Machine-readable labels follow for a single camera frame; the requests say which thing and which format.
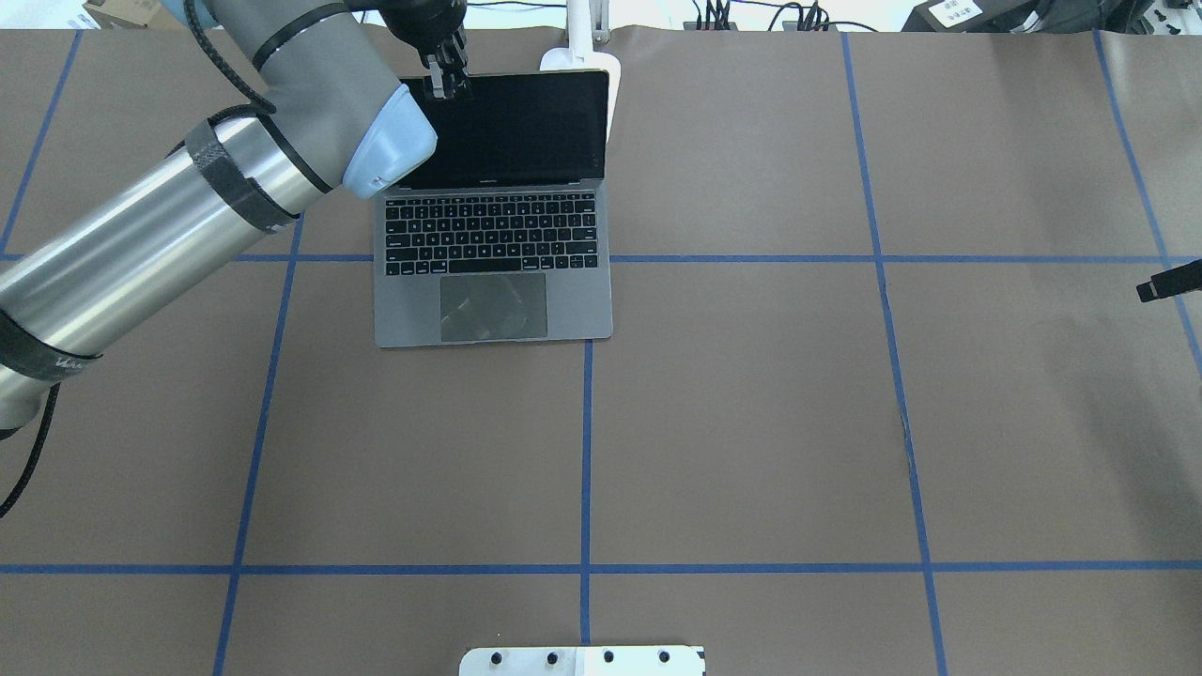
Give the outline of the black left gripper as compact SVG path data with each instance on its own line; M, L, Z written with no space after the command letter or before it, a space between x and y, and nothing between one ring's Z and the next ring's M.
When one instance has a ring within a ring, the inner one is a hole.
M395 38L424 57L429 101L468 96L468 38L463 30L468 1L381 1L379 17Z

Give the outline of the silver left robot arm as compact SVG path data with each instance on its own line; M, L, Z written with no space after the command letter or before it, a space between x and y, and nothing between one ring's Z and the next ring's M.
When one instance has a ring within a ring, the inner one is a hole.
M468 89L464 1L175 1L224 26L267 88L2 273L2 437L56 383L338 186L371 198L426 162L438 134L355 18L377 11L429 69L426 95Z

